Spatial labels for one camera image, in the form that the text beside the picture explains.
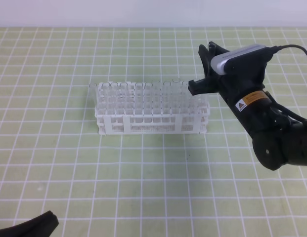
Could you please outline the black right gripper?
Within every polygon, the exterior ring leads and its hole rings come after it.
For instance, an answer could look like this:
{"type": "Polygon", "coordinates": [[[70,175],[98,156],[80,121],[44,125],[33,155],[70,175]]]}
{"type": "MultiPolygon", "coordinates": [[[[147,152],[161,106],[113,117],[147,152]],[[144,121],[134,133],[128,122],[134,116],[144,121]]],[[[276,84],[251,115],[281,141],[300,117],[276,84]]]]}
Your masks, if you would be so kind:
{"type": "MultiPolygon", "coordinates": [[[[224,54],[229,50],[222,48],[216,44],[216,55],[224,54]]],[[[263,104],[263,72],[239,72],[235,75],[220,76],[216,73],[212,74],[211,60],[213,57],[209,51],[208,46],[199,45],[198,55],[201,59],[204,79],[188,83],[188,90],[192,95],[208,94],[218,92],[224,101],[228,104],[236,104],[240,99],[243,99],[248,94],[255,92],[257,96],[255,99],[245,99],[247,104],[263,104]]]]}

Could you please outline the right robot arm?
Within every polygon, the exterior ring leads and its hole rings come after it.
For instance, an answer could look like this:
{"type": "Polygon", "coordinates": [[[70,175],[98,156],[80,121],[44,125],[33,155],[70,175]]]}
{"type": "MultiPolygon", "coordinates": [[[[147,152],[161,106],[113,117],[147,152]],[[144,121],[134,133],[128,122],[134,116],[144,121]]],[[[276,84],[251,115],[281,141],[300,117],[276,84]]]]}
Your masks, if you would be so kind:
{"type": "Polygon", "coordinates": [[[258,161],[267,169],[307,166],[307,118],[276,102],[265,91],[265,69],[283,46],[253,44],[229,51],[200,45],[204,78],[191,80],[192,95],[218,93],[252,138],[258,161]]]}

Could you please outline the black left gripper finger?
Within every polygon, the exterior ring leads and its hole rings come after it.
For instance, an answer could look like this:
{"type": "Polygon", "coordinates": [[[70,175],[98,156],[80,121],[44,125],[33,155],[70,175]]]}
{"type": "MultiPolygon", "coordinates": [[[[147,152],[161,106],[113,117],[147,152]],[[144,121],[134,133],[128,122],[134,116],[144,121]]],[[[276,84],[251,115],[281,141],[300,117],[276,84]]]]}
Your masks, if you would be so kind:
{"type": "Polygon", "coordinates": [[[51,211],[19,225],[0,229],[0,237],[49,237],[59,225],[51,211]]]}

